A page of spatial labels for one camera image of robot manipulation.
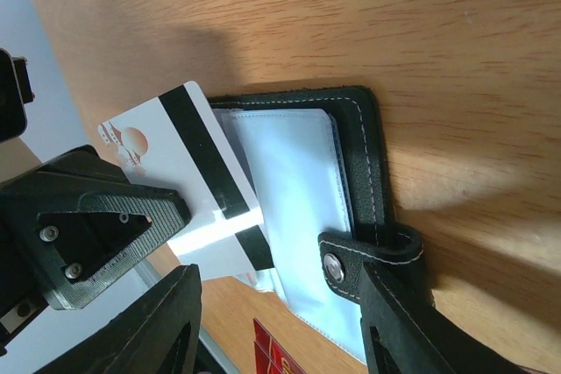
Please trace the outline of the grey card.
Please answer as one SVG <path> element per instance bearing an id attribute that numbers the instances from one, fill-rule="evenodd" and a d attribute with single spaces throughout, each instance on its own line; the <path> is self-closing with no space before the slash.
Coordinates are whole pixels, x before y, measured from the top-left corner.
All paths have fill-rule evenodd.
<path id="1" fill-rule="evenodd" d="M 100 123 L 134 184 L 177 191 L 191 220 L 168 247 L 204 280 L 273 268 L 258 199 L 200 86 L 188 81 Z"/>

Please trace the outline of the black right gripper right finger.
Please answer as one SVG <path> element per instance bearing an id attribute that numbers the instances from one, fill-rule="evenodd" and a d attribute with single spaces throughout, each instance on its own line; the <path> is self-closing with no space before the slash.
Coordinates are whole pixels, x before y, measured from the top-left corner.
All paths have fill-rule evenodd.
<path id="1" fill-rule="evenodd" d="M 370 373 L 523 373 L 410 292 L 386 269 L 364 263 L 359 303 Z"/>

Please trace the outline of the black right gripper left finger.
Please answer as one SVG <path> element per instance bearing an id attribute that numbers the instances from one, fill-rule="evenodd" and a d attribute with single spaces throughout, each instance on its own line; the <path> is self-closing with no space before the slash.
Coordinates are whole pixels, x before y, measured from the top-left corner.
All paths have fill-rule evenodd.
<path id="1" fill-rule="evenodd" d="M 180 265 L 40 373 L 192 373 L 201 326 L 197 265 Z"/>

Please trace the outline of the black leather card holder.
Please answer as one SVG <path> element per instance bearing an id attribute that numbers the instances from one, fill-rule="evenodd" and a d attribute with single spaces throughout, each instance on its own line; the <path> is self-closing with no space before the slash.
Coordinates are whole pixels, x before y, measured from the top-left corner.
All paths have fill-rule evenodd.
<path id="1" fill-rule="evenodd" d="M 359 266 L 429 294 L 423 240 L 395 218 L 380 109 L 363 86 L 211 100 L 258 196 L 273 268 L 245 277 L 359 361 Z"/>

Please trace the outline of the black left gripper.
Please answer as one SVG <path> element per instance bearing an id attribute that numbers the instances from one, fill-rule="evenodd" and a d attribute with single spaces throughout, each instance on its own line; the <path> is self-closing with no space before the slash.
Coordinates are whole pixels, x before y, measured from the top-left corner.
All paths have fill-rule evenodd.
<path id="1" fill-rule="evenodd" d="M 188 224 L 173 189 L 133 184 L 90 145 L 1 184 L 1 341 L 76 310 Z"/>

